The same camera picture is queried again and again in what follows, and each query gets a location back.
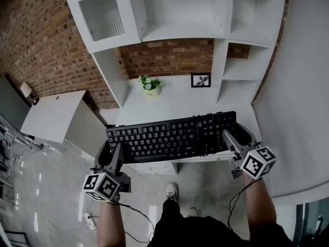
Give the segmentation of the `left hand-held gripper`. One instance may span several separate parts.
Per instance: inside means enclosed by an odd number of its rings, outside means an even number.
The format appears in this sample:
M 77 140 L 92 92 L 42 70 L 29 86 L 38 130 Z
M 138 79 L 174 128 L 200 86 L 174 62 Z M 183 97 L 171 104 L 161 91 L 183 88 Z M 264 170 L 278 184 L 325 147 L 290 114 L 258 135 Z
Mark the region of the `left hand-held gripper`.
M 96 201 L 118 202 L 121 192 L 131 192 L 131 178 L 120 169 L 124 160 L 125 147 L 119 143 L 112 157 L 106 140 L 99 149 L 94 167 L 86 175 L 82 191 Z

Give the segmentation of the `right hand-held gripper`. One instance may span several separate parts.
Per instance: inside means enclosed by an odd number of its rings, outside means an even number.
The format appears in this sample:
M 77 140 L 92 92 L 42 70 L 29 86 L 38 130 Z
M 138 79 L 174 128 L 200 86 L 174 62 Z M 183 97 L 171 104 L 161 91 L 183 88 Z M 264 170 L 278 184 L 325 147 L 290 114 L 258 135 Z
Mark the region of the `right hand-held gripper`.
M 269 146 L 260 146 L 254 134 L 240 123 L 235 124 L 235 138 L 226 129 L 222 130 L 222 138 L 228 149 L 234 154 L 230 164 L 234 179 L 246 173 L 258 180 L 270 172 L 277 157 Z

